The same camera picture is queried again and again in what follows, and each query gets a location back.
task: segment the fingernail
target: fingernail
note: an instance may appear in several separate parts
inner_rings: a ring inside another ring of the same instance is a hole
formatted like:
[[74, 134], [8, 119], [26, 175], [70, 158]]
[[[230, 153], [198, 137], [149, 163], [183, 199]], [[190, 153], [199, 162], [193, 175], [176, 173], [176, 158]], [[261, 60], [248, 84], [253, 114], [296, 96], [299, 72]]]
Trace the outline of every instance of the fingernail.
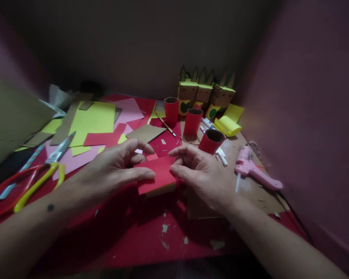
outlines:
[[148, 172], [145, 174], [146, 179], [154, 179], [155, 178], [155, 173], [154, 172]]
[[175, 165], [172, 165], [169, 169], [173, 172], [176, 172], [178, 170], [178, 167], [176, 167]]

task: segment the rabbit ear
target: rabbit ear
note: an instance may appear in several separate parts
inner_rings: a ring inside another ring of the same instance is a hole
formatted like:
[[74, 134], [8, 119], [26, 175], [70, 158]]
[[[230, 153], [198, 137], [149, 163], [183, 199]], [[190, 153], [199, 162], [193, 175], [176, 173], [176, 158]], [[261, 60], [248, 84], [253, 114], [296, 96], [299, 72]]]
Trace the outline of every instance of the rabbit ear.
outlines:
[[211, 71], [209, 76], [207, 77], [206, 85], [211, 85], [214, 79], [214, 69]]
[[191, 81], [197, 82], [198, 79], [198, 66], [195, 67], [193, 74], [191, 75]]
[[204, 67], [202, 72], [200, 73], [198, 84], [204, 84], [205, 81], [206, 81], [206, 67]]
[[228, 78], [228, 71], [225, 67], [223, 73], [222, 73], [222, 76], [221, 76], [221, 80], [220, 80], [220, 83], [218, 84], [218, 86], [225, 86], [225, 83], [226, 83], [226, 79]]
[[234, 81], [235, 81], [235, 72], [232, 73], [231, 77], [229, 78], [228, 85], [226, 87], [233, 89]]
[[186, 80], [186, 70], [185, 66], [182, 66], [181, 71], [180, 71], [180, 77], [178, 79], [179, 81], [185, 81]]

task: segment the green heart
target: green heart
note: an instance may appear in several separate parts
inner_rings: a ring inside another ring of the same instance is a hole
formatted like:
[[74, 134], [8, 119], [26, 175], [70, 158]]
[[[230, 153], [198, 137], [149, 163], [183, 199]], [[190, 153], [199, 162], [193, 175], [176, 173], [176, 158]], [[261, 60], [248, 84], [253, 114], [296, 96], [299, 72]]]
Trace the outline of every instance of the green heart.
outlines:
[[190, 108], [190, 102], [181, 103], [180, 109], [183, 113], [186, 113], [189, 108]]
[[212, 119], [216, 116], [216, 113], [217, 111], [215, 109], [212, 109], [210, 112], [209, 112], [209, 117]]

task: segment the wall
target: wall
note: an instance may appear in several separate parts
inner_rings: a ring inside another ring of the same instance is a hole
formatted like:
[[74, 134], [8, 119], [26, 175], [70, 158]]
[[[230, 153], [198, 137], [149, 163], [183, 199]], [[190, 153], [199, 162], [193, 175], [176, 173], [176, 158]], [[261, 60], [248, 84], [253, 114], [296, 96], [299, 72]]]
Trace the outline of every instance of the wall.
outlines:
[[177, 94], [181, 66], [242, 75], [278, 0], [0, 0], [56, 82], [92, 79], [127, 94]]
[[243, 134], [349, 273], [349, 0], [289, 0], [239, 88]]
[[0, 14], [0, 76], [47, 100], [49, 75]]

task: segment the pink glue gun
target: pink glue gun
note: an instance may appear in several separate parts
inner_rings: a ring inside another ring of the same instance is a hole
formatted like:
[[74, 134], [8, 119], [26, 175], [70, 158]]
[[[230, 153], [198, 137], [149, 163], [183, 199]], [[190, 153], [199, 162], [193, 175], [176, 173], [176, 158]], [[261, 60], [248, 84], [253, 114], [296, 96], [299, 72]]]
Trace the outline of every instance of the pink glue gun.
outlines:
[[280, 181], [271, 179], [253, 163], [252, 152], [248, 146], [244, 146], [239, 152], [235, 172], [238, 173], [236, 192], [238, 192], [240, 175], [246, 176], [248, 174], [256, 178], [270, 190], [278, 191], [283, 188]]

